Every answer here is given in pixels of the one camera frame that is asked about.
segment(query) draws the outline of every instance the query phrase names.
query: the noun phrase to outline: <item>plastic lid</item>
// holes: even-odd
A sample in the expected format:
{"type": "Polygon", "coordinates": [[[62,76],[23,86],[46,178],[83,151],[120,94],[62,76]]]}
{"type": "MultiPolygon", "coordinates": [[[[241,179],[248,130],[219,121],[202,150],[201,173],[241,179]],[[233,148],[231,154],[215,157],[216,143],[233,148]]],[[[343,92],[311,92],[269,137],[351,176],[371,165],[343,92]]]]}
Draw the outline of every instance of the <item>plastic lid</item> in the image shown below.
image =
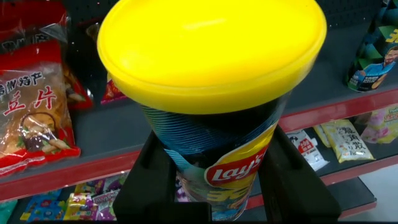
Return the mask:
{"type": "Polygon", "coordinates": [[[98,52],[133,100],[186,114],[238,111],[290,91],[326,36],[314,0],[122,0],[98,52]]]}

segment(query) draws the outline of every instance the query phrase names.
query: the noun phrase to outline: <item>colorful snack packaging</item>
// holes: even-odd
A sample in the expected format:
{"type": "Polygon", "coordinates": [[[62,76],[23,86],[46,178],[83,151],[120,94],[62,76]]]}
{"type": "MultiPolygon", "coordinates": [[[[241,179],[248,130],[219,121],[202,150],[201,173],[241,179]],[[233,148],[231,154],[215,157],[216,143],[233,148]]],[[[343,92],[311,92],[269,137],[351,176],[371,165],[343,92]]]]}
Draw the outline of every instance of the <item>colorful snack packaging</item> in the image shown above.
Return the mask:
{"type": "Polygon", "coordinates": [[[355,91],[375,90],[398,58],[397,1],[384,1],[360,45],[345,82],[355,91]]]}
{"type": "Polygon", "coordinates": [[[310,139],[304,130],[287,133],[287,136],[292,141],[294,146],[300,151],[304,159],[310,164],[313,170],[321,169],[329,162],[324,160],[323,156],[317,149],[316,139],[310,139]]]}
{"type": "Polygon", "coordinates": [[[42,210],[48,208],[61,208],[65,206],[65,202],[58,201],[56,198],[50,198],[48,195],[35,195],[28,203],[24,213],[21,215],[20,220],[29,221],[32,220],[31,216],[35,214],[35,211],[39,210],[36,215],[40,215],[42,210]]]}
{"type": "Polygon", "coordinates": [[[326,136],[324,130],[322,129],[322,127],[318,124],[315,125],[314,127],[312,127],[315,132],[317,133],[318,137],[321,139],[322,143],[326,146],[326,147],[331,147],[329,140],[328,140],[328,136],[326,136]]]}
{"type": "MultiPolygon", "coordinates": [[[[97,42],[98,31],[100,31],[101,23],[97,22],[86,29],[86,34],[90,36],[95,42],[97,42]]],[[[126,98],[124,94],[114,85],[109,73],[106,76],[106,88],[105,95],[101,100],[101,104],[112,102],[114,100],[120,100],[126,98]]]]}
{"type": "Polygon", "coordinates": [[[89,193],[99,195],[112,190],[121,189],[128,174],[119,174],[112,177],[92,180],[83,184],[76,185],[75,193],[89,193]]]}
{"type": "Polygon", "coordinates": [[[17,205],[17,200],[0,203],[0,223],[6,224],[10,218],[12,211],[17,205]]]}
{"type": "Polygon", "coordinates": [[[89,193],[70,194],[64,220],[95,220],[98,206],[89,193]]]}
{"type": "Polygon", "coordinates": [[[65,211],[61,206],[47,207],[47,208],[40,207],[32,212],[27,222],[30,223],[33,221],[54,221],[54,220],[61,221],[63,220],[64,214],[65,211]]]}
{"type": "Polygon", "coordinates": [[[114,190],[96,197],[93,197],[94,204],[98,206],[95,220],[116,220],[113,211],[113,202],[120,190],[114,190]]]}
{"type": "MultiPolygon", "coordinates": [[[[22,7],[17,18],[0,20],[0,54],[12,52],[23,46],[56,39],[67,49],[67,25],[70,20],[59,1],[23,1],[29,9],[22,7]]],[[[71,110],[93,106],[89,92],[83,88],[63,59],[63,75],[68,106],[71,110]]]]}
{"type": "Polygon", "coordinates": [[[321,126],[328,136],[338,162],[374,159],[353,124],[347,119],[330,121],[321,126]]]}
{"type": "Polygon", "coordinates": [[[0,55],[0,177],[80,155],[56,41],[0,55]]]}
{"type": "Polygon", "coordinates": [[[92,180],[83,184],[76,185],[75,194],[88,193],[90,195],[98,195],[104,188],[104,179],[92,180]]]}
{"type": "Polygon", "coordinates": [[[361,137],[369,143],[388,144],[398,136],[398,105],[371,113],[361,137]]]}

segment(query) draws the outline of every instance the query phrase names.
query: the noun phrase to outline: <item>black pegboard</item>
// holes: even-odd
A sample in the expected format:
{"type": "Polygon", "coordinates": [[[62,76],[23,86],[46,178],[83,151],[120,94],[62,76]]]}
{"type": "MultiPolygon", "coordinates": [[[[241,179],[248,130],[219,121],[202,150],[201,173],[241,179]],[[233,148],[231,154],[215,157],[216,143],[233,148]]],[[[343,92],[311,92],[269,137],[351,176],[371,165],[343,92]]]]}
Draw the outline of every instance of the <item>black pegboard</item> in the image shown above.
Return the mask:
{"type": "Polygon", "coordinates": [[[63,0],[73,25],[103,18],[118,0],[63,0]]]}
{"type": "MultiPolygon", "coordinates": [[[[104,17],[118,0],[63,0],[73,24],[96,22],[104,17]]],[[[317,0],[325,13],[329,29],[349,27],[372,20],[382,0],[317,0]]]]}

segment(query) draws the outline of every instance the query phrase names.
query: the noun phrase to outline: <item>red shelf edge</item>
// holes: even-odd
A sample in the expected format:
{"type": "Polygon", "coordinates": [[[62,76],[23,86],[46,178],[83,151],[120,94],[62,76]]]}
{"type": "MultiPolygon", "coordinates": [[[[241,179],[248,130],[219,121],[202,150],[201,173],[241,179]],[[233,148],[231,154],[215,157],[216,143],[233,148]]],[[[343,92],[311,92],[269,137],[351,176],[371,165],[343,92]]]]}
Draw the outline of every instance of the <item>red shelf edge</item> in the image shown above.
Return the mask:
{"type": "Polygon", "coordinates": [[[362,206],[359,206],[359,207],[356,207],[356,208],[345,210],[345,211],[343,211],[341,213],[339,218],[350,217],[352,215],[356,215],[356,214],[368,211],[370,209],[374,209],[374,208],[376,208],[376,205],[377,205],[377,202],[372,202],[372,203],[369,203],[369,204],[366,204],[366,205],[362,205],[362,206]]]}
{"type": "Polygon", "coordinates": [[[349,118],[398,103],[398,89],[373,95],[358,94],[363,94],[363,96],[282,116],[279,125],[287,133],[336,119],[349,118]]]}
{"type": "Polygon", "coordinates": [[[134,151],[2,183],[0,184],[0,203],[129,171],[139,153],[140,151],[134,151]]]}
{"type": "MultiPolygon", "coordinates": [[[[262,195],[253,196],[253,197],[249,198],[248,204],[246,205],[245,210],[260,207],[263,205],[264,205],[264,200],[262,198],[262,195]]],[[[356,208],[345,210],[341,213],[339,218],[350,217],[352,215],[356,215],[358,213],[365,212],[370,209],[374,209],[374,208],[376,208],[376,205],[377,205],[377,202],[372,202],[372,203],[368,203],[366,205],[358,206],[356,208]]]]}

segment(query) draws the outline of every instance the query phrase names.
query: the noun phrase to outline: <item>snack bag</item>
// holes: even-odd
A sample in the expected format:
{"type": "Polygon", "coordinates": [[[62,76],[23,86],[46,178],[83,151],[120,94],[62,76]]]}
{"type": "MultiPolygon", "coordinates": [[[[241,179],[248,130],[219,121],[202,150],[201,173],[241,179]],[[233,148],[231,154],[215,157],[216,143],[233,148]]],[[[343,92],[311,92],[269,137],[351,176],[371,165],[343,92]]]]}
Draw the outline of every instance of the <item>snack bag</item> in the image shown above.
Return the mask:
{"type": "MultiPolygon", "coordinates": [[[[93,24],[86,29],[86,34],[90,36],[95,42],[97,42],[98,31],[100,31],[100,27],[101,24],[97,22],[96,24],[93,24]]],[[[105,95],[101,100],[101,103],[103,104],[103,103],[112,102],[114,100],[120,100],[126,98],[126,96],[124,96],[124,94],[114,85],[112,78],[109,74],[107,74],[106,78],[107,81],[106,81],[105,95]]]]}
{"type": "Polygon", "coordinates": [[[17,205],[17,200],[0,203],[0,223],[6,224],[10,218],[12,211],[17,205]]]}
{"type": "Polygon", "coordinates": [[[119,174],[105,178],[103,192],[121,189],[128,174],[119,174]]]}
{"type": "Polygon", "coordinates": [[[329,163],[323,159],[323,156],[318,151],[316,147],[317,140],[310,139],[304,130],[287,133],[287,136],[313,170],[317,171],[329,163]]]}
{"type": "MultiPolygon", "coordinates": [[[[65,53],[68,44],[69,18],[62,3],[38,0],[23,1],[23,3],[21,11],[15,12],[19,17],[3,18],[4,22],[0,19],[0,54],[51,39],[58,40],[65,53]]],[[[88,91],[82,87],[65,60],[62,65],[69,108],[74,110],[92,107],[93,102],[88,91]]]]}
{"type": "Polygon", "coordinates": [[[28,203],[24,213],[20,217],[20,220],[31,220],[32,214],[34,214],[36,210],[41,210],[42,208],[63,208],[64,206],[65,202],[58,201],[55,198],[50,198],[48,197],[48,195],[35,195],[28,203]]]}
{"type": "Polygon", "coordinates": [[[63,220],[65,212],[63,211],[63,207],[47,207],[47,208],[37,208],[30,215],[27,220],[28,223],[33,221],[54,221],[63,220]]]}
{"type": "Polygon", "coordinates": [[[353,124],[347,119],[330,121],[321,126],[328,136],[338,162],[374,159],[353,124]]]}
{"type": "Polygon", "coordinates": [[[0,113],[0,177],[80,155],[56,41],[0,55],[0,113]]]}
{"type": "Polygon", "coordinates": [[[98,195],[104,189],[104,179],[92,180],[83,184],[76,185],[75,194],[88,193],[90,195],[98,195]]]}
{"type": "Polygon", "coordinates": [[[323,131],[322,127],[318,124],[315,125],[314,127],[312,127],[315,132],[317,133],[318,137],[321,139],[322,143],[326,146],[326,147],[331,147],[328,137],[326,136],[325,132],[323,131]]]}
{"type": "Polygon", "coordinates": [[[64,220],[95,220],[98,206],[89,193],[70,194],[64,220]]]}
{"type": "Polygon", "coordinates": [[[388,144],[398,136],[398,105],[372,112],[361,137],[370,143],[388,144]]]}
{"type": "Polygon", "coordinates": [[[93,197],[94,204],[98,206],[95,220],[116,220],[113,211],[113,202],[120,190],[114,190],[96,197],[93,197]]]}

